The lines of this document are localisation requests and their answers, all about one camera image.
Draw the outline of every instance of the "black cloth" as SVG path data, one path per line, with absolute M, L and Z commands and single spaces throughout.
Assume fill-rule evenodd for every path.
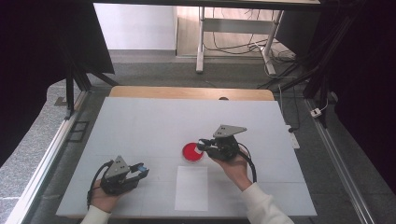
M 396 193 L 396 20 L 392 1 L 368 0 L 334 55 L 335 112 Z
M 48 87 L 83 64 L 114 73 L 93 4 L 0 1 L 0 165 L 34 123 Z

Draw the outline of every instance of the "red cup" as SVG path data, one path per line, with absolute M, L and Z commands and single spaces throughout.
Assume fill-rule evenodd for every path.
M 196 143 L 188 143 L 184 146 L 182 154 L 184 159 L 191 162 L 196 162 L 204 156 L 204 152 L 197 148 Z

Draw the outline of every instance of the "white tabletop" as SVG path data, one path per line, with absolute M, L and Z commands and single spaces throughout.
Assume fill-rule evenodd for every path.
M 149 173 L 113 217 L 245 217 L 239 189 L 216 163 L 181 155 L 220 124 L 247 128 L 235 138 L 250 150 L 258 184 L 287 215 L 316 215 L 277 102 L 141 98 L 106 98 L 57 215 L 83 217 L 94 174 L 121 155 L 129 165 L 145 163 Z

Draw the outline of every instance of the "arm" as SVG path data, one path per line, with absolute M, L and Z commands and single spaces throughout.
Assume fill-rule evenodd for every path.
M 107 224 L 111 211 L 116 207 L 117 201 L 123 194 L 119 196 L 105 194 L 100 188 L 100 180 L 95 182 L 93 188 L 90 210 L 88 210 L 81 224 Z
M 232 161 L 213 160 L 241 189 L 242 200 L 247 205 L 247 218 L 251 224 L 291 224 L 291 219 L 275 205 L 271 195 L 265 194 L 256 183 L 248 179 L 248 163 L 239 155 Z

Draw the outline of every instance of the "human hand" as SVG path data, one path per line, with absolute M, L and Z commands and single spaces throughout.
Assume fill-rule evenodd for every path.
M 92 199 L 91 199 L 91 205 L 99 208 L 100 210 L 111 213 L 113 211 L 114 207 L 116 207 L 117 202 L 119 199 L 126 193 L 123 193 L 118 196 L 114 195 L 108 195 L 106 194 L 103 189 L 100 187 L 100 182 L 101 180 L 96 180 L 95 184 L 93 186 L 93 193 L 92 193 Z
M 230 161 L 221 161 L 213 159 L 224 170 L 224 173 L 235 183 L 235 185 L 244 191 L 252 182 L 248 179 L 248 162 L 239 154 Z

